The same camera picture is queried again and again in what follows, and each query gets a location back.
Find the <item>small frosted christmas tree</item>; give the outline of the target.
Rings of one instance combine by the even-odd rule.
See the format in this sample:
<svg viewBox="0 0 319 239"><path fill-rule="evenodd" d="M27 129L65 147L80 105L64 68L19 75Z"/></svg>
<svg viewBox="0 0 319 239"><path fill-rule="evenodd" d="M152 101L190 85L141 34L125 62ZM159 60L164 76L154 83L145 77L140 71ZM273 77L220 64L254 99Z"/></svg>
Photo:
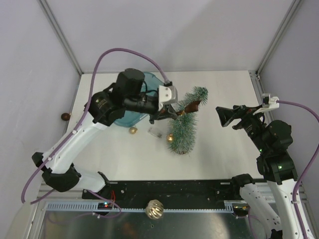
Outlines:
<svg viewBox="0 0 319 239"><path fill-rule="evenodd" d="M201 101L200 106L208 102L208 90L206 87L195 86L191 92L187 92L174 109L178 112L183 110L193 101ZM167 134L172 133L174 141L167 143L168 149L175 154L184 155L190 153L195 146L197 132L197 112L178 116L176 120L168 121Z"/></svg>

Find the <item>gold glitter ball ornament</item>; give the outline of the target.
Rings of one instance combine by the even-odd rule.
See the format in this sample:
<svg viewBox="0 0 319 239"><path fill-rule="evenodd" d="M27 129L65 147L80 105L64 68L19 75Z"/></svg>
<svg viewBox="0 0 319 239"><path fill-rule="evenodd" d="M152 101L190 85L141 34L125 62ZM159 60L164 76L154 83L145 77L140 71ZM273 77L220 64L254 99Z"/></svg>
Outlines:
<svg viewBox="0 0 319 239"><path fill-rule="evenodd" d="M172 142L174 141L174 137L173 137L173 134L172 134L172 133L170 133L170 134L168 134L168 135L166 136L166 141L167 141L168 143L172 143Z"/></svg>

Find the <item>gold mirror ball ornament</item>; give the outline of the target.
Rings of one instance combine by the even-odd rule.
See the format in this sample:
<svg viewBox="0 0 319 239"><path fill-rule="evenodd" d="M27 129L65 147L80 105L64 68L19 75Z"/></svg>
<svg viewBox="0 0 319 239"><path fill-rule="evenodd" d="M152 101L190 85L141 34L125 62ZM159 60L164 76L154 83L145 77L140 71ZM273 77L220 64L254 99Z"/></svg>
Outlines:
<svg viewBox="0 0 319 239"><path fill-rule="evenodd" d="M146 206L146 215L152 220L163 217L164 206L159 200L150 200Z"/></svg>

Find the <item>dark brown ball ornament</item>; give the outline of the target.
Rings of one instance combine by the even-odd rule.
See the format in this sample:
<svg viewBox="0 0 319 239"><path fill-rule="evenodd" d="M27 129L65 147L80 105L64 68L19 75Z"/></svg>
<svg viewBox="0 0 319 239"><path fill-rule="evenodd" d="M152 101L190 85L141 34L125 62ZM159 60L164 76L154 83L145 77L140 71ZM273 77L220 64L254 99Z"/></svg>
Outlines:
<svg viewBox="0 0 319 239"><path fill-rule="evenodd" d="M61 119L62 119L63 121L69 121L70 118L71 118L71 114L70 114L70 113L63 113L63 114L61 115Z"/></svg>

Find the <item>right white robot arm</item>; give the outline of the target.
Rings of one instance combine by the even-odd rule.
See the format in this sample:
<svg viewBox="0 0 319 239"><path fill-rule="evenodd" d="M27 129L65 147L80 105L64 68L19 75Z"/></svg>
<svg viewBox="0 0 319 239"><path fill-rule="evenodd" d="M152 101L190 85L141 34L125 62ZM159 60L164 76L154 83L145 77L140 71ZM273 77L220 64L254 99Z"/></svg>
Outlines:
<svg viewBox="0 0 319 239"><path fill-rule="evenodd" d="M250 210L255 212L263 225L267 238L313 239L314 235L300 201L299 186L302 177L297 175L294 162L287 151L293 143L291 126L281 120L265 124L260 119L265 112L277 109L280 104L281 101L276 100L257 107L216 107L221 125L226 127L233 120L239 119L240 122L233 129L244 129L259 150L257 168L271 189L277 211L261 195L249 174L232 178L235 184L230 187L230 195L248 203Z"/></svg>

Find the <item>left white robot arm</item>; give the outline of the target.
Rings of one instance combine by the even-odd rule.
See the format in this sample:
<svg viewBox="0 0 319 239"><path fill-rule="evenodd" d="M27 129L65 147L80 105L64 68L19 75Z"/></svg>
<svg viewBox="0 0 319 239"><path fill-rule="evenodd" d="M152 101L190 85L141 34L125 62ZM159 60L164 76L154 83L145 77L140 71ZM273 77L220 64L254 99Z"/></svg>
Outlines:
<svg viewBox="0 0 319 239"><path fill-rule="evenodd" d="M73 188L92 191L99 199L109 196L110 186L101 172L91 172L75 166L76 156L126 111L148 114L150 123L156 120L177 119L172 107L177 102L177 89L172 82L158 86L149 95L145 75L137 69L126 69L118 74L116 82L89 96L85 110L75 128L65 134L50 150L32 156L46 185L58 192Z"/></svg>

